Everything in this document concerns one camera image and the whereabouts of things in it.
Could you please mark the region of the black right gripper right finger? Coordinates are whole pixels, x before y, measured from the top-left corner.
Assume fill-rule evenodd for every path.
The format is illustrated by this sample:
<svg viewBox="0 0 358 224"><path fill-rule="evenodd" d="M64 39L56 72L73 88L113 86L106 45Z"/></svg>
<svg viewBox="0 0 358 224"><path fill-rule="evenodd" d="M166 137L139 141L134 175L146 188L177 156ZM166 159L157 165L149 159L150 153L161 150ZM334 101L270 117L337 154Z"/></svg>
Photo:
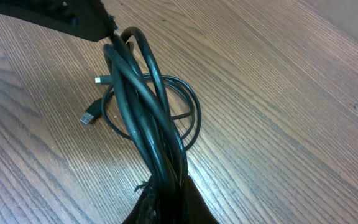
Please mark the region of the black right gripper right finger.
<svg viewBox="0 0 358 224"><path fill-rule="evenodd" d="M188 175L182 192L182 223L218 224L210 212L193 179Z"/></svg>

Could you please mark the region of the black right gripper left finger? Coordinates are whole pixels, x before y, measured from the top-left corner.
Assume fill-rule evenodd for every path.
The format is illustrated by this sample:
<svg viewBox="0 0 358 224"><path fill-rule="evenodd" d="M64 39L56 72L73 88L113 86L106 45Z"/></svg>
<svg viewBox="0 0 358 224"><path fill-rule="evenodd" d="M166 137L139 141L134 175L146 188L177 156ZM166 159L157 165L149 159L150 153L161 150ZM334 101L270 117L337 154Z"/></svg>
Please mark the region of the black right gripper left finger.
<svg viewBox="0 0 358 224"><path fill-rule="evenodd" d="M142 183L135 191L142 189L134 208L122 224L163 224L167 221L164 214L163 197L167 191L162 185Z"/></svg>

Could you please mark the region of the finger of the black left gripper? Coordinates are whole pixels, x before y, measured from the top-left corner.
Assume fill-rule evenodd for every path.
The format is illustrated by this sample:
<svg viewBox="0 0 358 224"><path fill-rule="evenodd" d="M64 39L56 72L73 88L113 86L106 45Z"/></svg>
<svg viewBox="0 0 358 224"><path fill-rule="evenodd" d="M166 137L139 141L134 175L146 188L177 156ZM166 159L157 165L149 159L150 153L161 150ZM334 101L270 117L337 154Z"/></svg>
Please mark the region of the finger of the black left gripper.
<svg viewBox="0 0 358 224"><path fill-rule="evenodd" d="M0 0L0 14L93 42L117 29L101 0Z"/></svg>

